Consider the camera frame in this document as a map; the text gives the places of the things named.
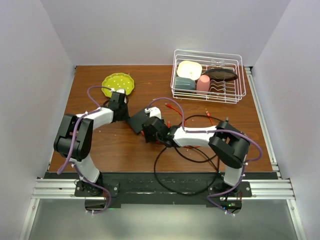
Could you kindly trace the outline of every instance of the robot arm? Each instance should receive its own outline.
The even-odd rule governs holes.
[[[75,123],[82,114],[66,114],[63,116],[58,133],[56,135],[53,148],[59,152],[64,158],[67,157],[71,143],[72,132],[75,128]],[[84,117],[78,126],[77,136],[73,145],[70,161],[77,166],[80,173],[92,183],[99,186],[103,185],[101,172],[94,165],[90,156],[93,130],[102,125],[110,124],[117,121],[125,121],[129,118],[127,96],[123,89],[112,92],[108,106],[100,107],[99,111]],[[99,188],[93,188],[85,183],[87,190],[92,195],[101,193]]]
[[[145,112],[158,112],[157,107],[147,109]],[[158,116],[151,116],[143,125],[145,141],[164,144],[166,147],[185,147],[185,146],[202,146],[210,147],[226,165],[223,181],[233,187],[239,181],[243,164],[249,151],[250,143],[239,135],[230,132],[213,132],[233,131],[242,134],[227,121],[221,121],[216,126],[204,128],[190,128],[182,126],[167,127],[164,120]]]

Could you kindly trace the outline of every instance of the metal extrusion frame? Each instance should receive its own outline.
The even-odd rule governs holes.
[[[278,163],[273,151],[272,143],[268,133],[267,125],[261,109],[253,76],[250,68],[245,68],[252,97],[259,117],[263,137],[267,151],[270,156],[272,170],[277,173],[275,180],[247,180],[250,182],[252,197],[244,197],[245,200],[286,200],[292,218],[298,240],[307,240],[303,224],[297,209],[294,190],[289,179],[282,179]],[[31,195],[30,205],[24,220],[19,240],[28,240],[36,217],[40,199],[87,199],[98,200],[103,197],[75,197],[75,179],[37,179],[34,191]]]

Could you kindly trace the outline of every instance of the plate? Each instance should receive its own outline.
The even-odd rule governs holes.
[[[124,89],[125,94],[129,95],[135,88],[135,81],[132,77],[125,73],[114,73],[107,76],[102,82],[102,86],[114,89],[115,91],[119,89]],[[111,98],[112,92],[108,89],[102,88],[102,92],[107,97]]]
[[[210,79],[216,82],[229,82],[238,79],[238,75],[231,69],[226,68],[211,68],[204,72],[203,75],[209,76]]]

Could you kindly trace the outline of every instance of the green plate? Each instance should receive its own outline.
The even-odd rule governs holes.
[[[105,80],[102,82],[102,86],[114,89],[115,91],[124,89],[125,94],[129,95],[135,88],[135,81],[128,74],[114,73],[105,78]],[[104,95],[111,98],[112,93],[108,89],[102,88],[102,92]]]

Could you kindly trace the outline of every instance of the red cable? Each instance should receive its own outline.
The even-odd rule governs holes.
[[[171,108],[171,109],[175,110],[175,111],[176,111],[178,114],[180,114],[181,117],[182,117],[182,113],[181,113],[178,109],[176,109],[176,108],[174,108],[173,106],[171,106],[171,104],[165,103],[164,105],[166,105],[168,108]]]
[[[208,111],[205,112],[206,115],[209,117],[210,119],[210,122],[211,122],[211,125],[213,126],[214,125],[214,122],[212,121],[211,117],[210,117],[210,113]]]

